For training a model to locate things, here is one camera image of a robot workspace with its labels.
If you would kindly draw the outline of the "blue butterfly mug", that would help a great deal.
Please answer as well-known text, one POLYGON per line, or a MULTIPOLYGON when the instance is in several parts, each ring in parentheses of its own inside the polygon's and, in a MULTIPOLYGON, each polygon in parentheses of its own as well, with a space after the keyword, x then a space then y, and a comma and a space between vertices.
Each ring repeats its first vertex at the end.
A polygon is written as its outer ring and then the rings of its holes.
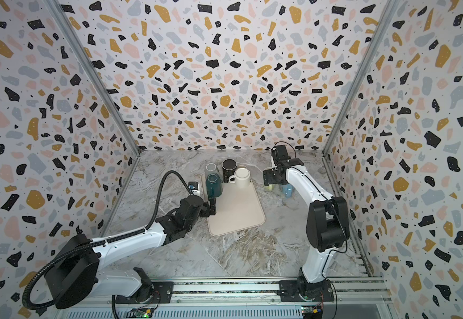
POLYGON ((291 198, 293 194, 293 186, 291 184, 282 185, 282 192, 286 198, 291 198))

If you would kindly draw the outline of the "dark teal mug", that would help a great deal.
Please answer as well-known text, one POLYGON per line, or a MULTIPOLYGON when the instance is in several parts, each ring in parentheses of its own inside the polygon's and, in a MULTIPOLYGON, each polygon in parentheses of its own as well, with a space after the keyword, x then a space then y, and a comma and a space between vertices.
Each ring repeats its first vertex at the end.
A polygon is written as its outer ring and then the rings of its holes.
POLYGON ((212 173, 207 176, 206 190, 208 199, 217 199, 222 195, 222 180, 218 174, 212 173))

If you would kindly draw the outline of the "black mug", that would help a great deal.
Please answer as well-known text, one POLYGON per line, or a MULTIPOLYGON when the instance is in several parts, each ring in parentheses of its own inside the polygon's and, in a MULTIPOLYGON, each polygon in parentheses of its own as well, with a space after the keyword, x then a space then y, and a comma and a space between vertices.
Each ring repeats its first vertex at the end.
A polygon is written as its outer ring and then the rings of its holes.
POLYGON ((234 159, 225 159, 222 162, 223 182, 228 183, 230 177, 234 175, 237 169, 237 162, 234 159))

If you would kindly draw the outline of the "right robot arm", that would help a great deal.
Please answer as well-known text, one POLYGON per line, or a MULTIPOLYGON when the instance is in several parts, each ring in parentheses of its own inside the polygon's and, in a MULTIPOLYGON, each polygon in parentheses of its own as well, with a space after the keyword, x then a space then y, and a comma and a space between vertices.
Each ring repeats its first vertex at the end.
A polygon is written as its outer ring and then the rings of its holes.
POLYGON ((328 269, 337 253, 345 253, 350 226, 347 202, 326 191, 308 172, 302 160, 291 157, 287 144, 271 149, 272 168, 263 171, 265 186, 292 186, 308 205, 306 235, 311 246, 296 280, 279 282, 277 294, 283 303, 333 301, 328 269))

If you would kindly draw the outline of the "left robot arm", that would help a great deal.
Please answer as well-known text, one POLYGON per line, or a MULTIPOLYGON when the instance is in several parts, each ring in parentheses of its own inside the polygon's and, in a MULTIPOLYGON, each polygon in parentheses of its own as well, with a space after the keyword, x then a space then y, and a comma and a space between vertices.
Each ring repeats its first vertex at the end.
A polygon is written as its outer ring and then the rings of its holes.
POLYGON ((135 253, 182 239, 199 218, 215 213, 214 198, 204 201, 198 195, 189 195, 181 200, 179 207, 159 217, 150 227, 94 239, 83 234, 72 237, 45 274, 55 307, 70 308, 90 296, 150 302, 155 287, 145 270, 135 267, 114 273, 105 268, 135 253))

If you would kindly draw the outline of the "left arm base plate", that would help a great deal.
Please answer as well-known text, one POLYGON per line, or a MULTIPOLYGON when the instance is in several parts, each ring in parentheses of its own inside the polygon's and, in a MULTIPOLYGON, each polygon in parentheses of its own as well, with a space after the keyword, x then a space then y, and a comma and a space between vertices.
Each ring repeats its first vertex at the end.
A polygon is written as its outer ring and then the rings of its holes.
POLYGON ((116 296, 116 304, 169 304, 174 292, 174 282, 154 281, 143 284, 132 296, 116 296))

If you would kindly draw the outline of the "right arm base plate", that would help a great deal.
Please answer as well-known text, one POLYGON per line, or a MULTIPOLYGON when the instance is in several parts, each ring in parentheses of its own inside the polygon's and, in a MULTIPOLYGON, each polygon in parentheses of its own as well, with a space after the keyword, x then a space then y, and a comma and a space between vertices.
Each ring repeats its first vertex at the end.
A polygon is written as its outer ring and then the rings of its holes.
POLYGON ((277 295, 280 296, 282 303, 296 302, 332 302, 335 295, 329 280, 323 280, 320 283, 307 283, 304 277, 297 280, 279 281, 279 290, 277 295))

